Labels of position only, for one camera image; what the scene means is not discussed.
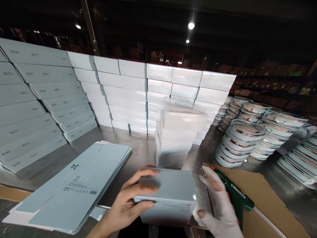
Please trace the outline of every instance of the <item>flattened cardboard box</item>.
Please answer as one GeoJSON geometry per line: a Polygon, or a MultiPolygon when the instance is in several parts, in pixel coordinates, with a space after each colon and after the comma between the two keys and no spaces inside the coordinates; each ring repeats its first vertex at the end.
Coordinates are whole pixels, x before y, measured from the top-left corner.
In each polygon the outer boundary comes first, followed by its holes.
{"type": "MultiPolygon", "coordinates": [[[[212,165],[226,174],[255,203],[255,206],[287,237],[309,238],[302,225],[286,208],[263,175],[212,165]]],[[[280,238],[280,236],[254,210],[244,210],[244,238],[280,238]]]]}

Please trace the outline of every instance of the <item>white box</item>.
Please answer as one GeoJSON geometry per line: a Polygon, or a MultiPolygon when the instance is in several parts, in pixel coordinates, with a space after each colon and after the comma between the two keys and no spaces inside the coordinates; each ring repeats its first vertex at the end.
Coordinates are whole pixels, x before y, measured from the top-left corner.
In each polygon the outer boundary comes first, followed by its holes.
{"type": "Polygon", "coordinates": [[[71,67],[66,51],[0,38],[0,46],[12,63],[71,67]]]}
{"type": "Polygon", "coordinates": [[[148,128],[154,128],[154,129],[156,128],[156,121],[148,120],[147,123],[148,123],[148,128]]]}
{"type": "Polygon", "coordinates": [[[2,50],[0,48],[0,62],[8,62],[8,59],[6,56],[2,53],[2,50]]]}
{"type": "Polygon", "coordinates": [[[202,71],[174,67],[172,83],[198,87],[201,76],[202,71]]]}
{"type": "Polygon", "coordinates": [[[160,81],[172,81],[173,67],[159,64],[146,64],[146,77],[160,81]]]}
{"type": "Polygon", "coordinates": [[[2,106],[0,112],[0,127],[46,114],[37,100],[2,106]]]}
{"type": "Polygon", "coordinates": [[[148,103],[148,112],[160,113],[162,109],[164,109],[163,105],[148,103]]]}
{"type": "Polygon", "coordinates": [[[163,128],[161,122],[156,123],[156,131],[161,143],[190,143],[196,138],[197,131],[176,131],[163,128]]]}
{"type": "Polygon", "coordinates": [[[119,98],[126,98],[127,97],[127,89],[125,88],[118,88],[118,87],[112,87],[103,85],[103,90],[105,91],[105,94],[112,97],[119,97],[119,98]]]}
{"type": "Polygon", "coordinates": [[[16,63],[15,67],[27,83],[77,81],[72,67],[16,63]]]}
{"type": "Polygon", "coordinates": [[[217,115],[220,106],[219,104],[200,102],[195,100],[195,105],[201,108],[206,114],[217,115]]]}
{"type": "Polygon", "coordinates": [[[204,71],[199,86],[229,92],[236,75],[204,71]]]}
{"type": "Polygon", "coordinates": [[[0,106],[33,100],[36,97],[25,83],[0,85],[0,106]]]}
{"type": "Polygon", "coordinates": [[[96,121],[98,125],[113,127],[111,123],[111,119],[96,117],[96,121]]]}
{"type": "Polygon", "coordinates": [[[89,101],[85,93],[42,100],[42,103],[49,112],[64,110],[70,107],[86,104],[88,102],[89,101]]]}
{"type": "Polygon", "coordinates": [[[201,139],[195,139],[194,141],[193,141],[193,144],[195,144],[195,145],[200,145],[202,143],[202,140],[201,139]]]}
{"type": "Polygon", "coordinates": [[[93,56],[67,51],[69,61],[74,68],[97,71],[93,56]]]}
{"type": "Polygon", "coordinates": [[[146,128],[147,127],[147,120],[129,117],[129,124],[137,126],[137,127],[146,128]]]}
{"type": "Polygon", "coordinates": [[[172,91],[172,83],[149,79],[148,91],[170,95],[172,91]]]}
{"type": "Polygon", "coordinates": [[[118,122],[118,121],[112,120],[111,123],[114,128],[119,128],[119,129],[123,129],[127,131],[129,130],[128,123],[126,122],[118,122]]]}
{"type": "Polygon", "coordinates": [[[109,105],[109,110],[111,113],[117,113],[122,115],[128,115],[128,110],[126,107],[109,105]]]}
{"type": "Polygon", "coordinates": [[[149,128],[148,127],[148,134],[154,135],[155,134],[155,128],[149,128]]]}
{"type": "Polygon", "coordinates": [[[138,78],[146,78],[145,63],[129,60],[119,60],[120,74],[138,78]]]}
{"type": "Polygon", "coordinates": [[[63,123],[59,123],[59,126],[63,132],[70,132],[94,119],[95,115],[92,111],[90,111],[63,123]]]}
{"type": "Polygon", "coordinates": [[[119,62],[117,59],[111,59],[100,56],[93,56],[97,71],[120,74],[119,62]]]}
{"type": "Polygon", "coordinates": [[[153,120],[153,121],[159,121],[160,120],[160,113],[148,111],[148,119],[153,120]]]}
{"type": "Polygon", "coordinates": [[[82,88],[85,93],[88,94],[96,94],[96,95],[105,95],[105,92],[103,91],[103,87],[101,84],[94,84],[94,83],[86,83],[86,82],[80,82],[82,85],[82,88]]]}
{"type": "Polygon", "coordinates": [[[111,113],[112,120],[129,123],[128,115],[111,113]]]}
{"type": "Polygon", "coordinates": [[[38,99],[56,98],[84,92],[79,81],[32,83],[29,85],[38,99]]]}
{"type": "Polygon", "coordinates": [[[196,99],[197,92],[198,87],[173,83],[171,95],[187,99],[196,99]]]}
{"type": "Polygon", "coordinates": [[[130,108],[127,109],[128,112],[128,117],[133,117],[133,118],[138,118],[138,119],[147,119],[147,113],[146,111],[136,111],[136,110],[131,110],[130,108]]]}
{"type": "Polygon", "coordinates": [[[147,134],[148,133],[148,129],[146,127],[139,127],[139,126],[136,126],[136,125],[130,125],[130,130],[134,131],[134,132],[143,133],[143,134],[147,134]]]}
{"type": "Polygon", "coordinates": [[[74,140],[78,139],[82,135],[86,134],[87,132],[91,131],[92,129],[97,127],[97,122],[92,120],[70,132],[64,133],[66,140],[69,142],[73,142],[74,140]]]}
{"type": "Polygon", "coordinates": [[[197,93],[196,100],[222,105],[225,103],[228,94],[229,92],[200,87],[197,93]]]}
{"type": "Polygon", "coordinates": [[[76,77],[81,82],[100,84],[97,71],[74,68],[76,77]]]}
{"type": "Polygon", "coordinates": [[[67,144],[67,141],[62,135],[60,135],[51,141],[23,154],[22,156],[4,162],[1,165],[5,169],[16,173],[65,144],[67,144]]]}
{"type": "Polygon", "coordinates": [[[0,146],[29,136],[36,131],[55,124],[51,115],[46,113],[39,117],[0,127],[0,146]]]}
{"type": "Polygon", "coordinates": [[[107,86],[126,88],[145,92],[147,90],[147,79],[136,78],[126,75],[117,75],[98,72],[100,83],[107,86]]]}
{"type": "Polygon", "coordinates": [[[197,132],[196,139],[203,140],[206,137],[206,132],[197,132]]]}
{"type": "Polygon", "coordinates": [[[62,131],[54,124],[16,141],[0,146],[0,161],[6,162],[33,150],[61,135],[62,131]]]}
{"type": "Polygon", "coordinates": [[[169,98],[167,94],[148,92],[147,102],[164,105],[164,98],[169,98]]]}
{"type": "Polygon", "coordinates": [[[9,62],[0,62],[0,85],[24,83],[13,65],[9,62]]]}
{"type": "Polygon", "coordinates": [[[107,96],[107,102],[109,105],[127,107],[128,101],[125,98],[107,96]]]}
{"type": "Polygon", "coordinates": [[[138,101],[128,101],[127,108],[135,111],[147,111],[147,103],[146,102],[138,102],[138,101]]]}
{"type": "Polygon", "coordinates": [[[76,118],[82,114],[88,113],[91,111],[90,105],[83,104],[76,107],[70,107],[65,110],[60,110],[57,112],[52,112],[52,117],[57,123],[63,123],[65,121],[71,120],[73,118],[76,118]]]}

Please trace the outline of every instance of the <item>stack of white boxes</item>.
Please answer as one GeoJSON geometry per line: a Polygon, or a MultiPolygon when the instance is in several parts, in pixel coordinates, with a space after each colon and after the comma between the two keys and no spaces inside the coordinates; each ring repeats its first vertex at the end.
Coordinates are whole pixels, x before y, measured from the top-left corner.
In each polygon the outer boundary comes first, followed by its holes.
{"type": "Polygon", "coordinates": [[[119,59],[120,74],[99,72],[114,128],[147,133],[146,64],[119,59]]]}
{"type": "MultiPolygon", "coordinates": [[[[76,77],[65,51],[1,38],[0,46],[15,66],[0,53],[0,61],[4,61],[0,62],[0,168],[16,173],[67,143],[21,77],[27,83],[52,82],[55,76],[72,73],[64,81],[69,84],[76,77]]],[[[50,85],[40,93],[54,89],[50,85]]]]}
{"type": "MultiPolygon", "coordinates": [[[[112,127],[105,92],[98,78],[95,57],[74,52],[68,52],[68,56],[74,67],[77,79],[80,81],[80,84],[87,95],[88,101],[95,114],[96,121],[99,125],[112,127]]],[[[98,66],[102,68],[100,61],[96,59],[96,62],[98,62],[98,66]]]]}
{"type": "Polygon", "coordinates": [[[194,144],[200,145],[205,138],[220,106],[225,103],[235,78],[236,75],[232,74],[209,71],[202,73],[195,105],[198,105],[208,114],[208,120],[204,129],[197,133],[194,144]]]}
{"type": "Polygon", "coordinates": [[[146,64],[148,78],[148,133],[154,134],[156,122],[160,120],[164,98],[169,98],[172,92],[173,67],[158,64],[146,64]]]}
{"type": "Polygon", "coordinates": [[[206,120],[207,114],[187,99],[165,98],[155,131],[157,166],[180,169],[206,120]]]}

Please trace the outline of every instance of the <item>gloved hand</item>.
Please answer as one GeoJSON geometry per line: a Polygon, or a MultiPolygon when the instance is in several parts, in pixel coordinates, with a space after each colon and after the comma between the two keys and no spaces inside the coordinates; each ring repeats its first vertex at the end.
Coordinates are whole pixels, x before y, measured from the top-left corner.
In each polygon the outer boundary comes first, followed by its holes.
{"type": "Polygon", "coordinates": [[[211,194],[215,216],[204,210],[198,210],[198,216],[215,238],[243,238],[224,183],[210,167],[202,166],[202,169],[208,178],[199,178],[211,194]]]}

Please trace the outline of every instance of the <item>stainless steel table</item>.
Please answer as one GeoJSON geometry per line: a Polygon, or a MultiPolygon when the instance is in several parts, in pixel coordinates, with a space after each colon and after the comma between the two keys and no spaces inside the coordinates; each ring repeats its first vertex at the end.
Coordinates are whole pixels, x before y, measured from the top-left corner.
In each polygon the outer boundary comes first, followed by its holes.
{"type": "MultiPolygon", "coordinates": [[[[193,145],[182,168],[184,170],[192,170],[197,192],[196,209],[204,209],[211,212],[207,189],[199,182],[198,175],[202,174],[201,164],[203,162],[218,164],[214,153],[221,143],[223,135],[224,133],[219,131],[218,128],[211,127],[202,144],[200,146],[193,145]]],[[[73,161],[94,142],[100,140],[132,147],[130,157],[99,202],[99,205],[102,207],[111,207],[123,183],[127,181],[139,167],[147,164],[155,164],[153,135],[100,126],[100,128],[95,128],[75,140],[71,145],[64,145],[38,160],[16,175],[0,171],[0,183],[34,191],[73,161]]],[[[280,156],[279,153],[275,152],[266,161],[250,160],[236,169],[261,173],[310,236],[317,237],[317,191],[299,185],[286,175],[275,163],[280,156]]],[[[203,226],[203,224],[197,224],[194,219],[191,220],[191,225],[203,226]]]]}

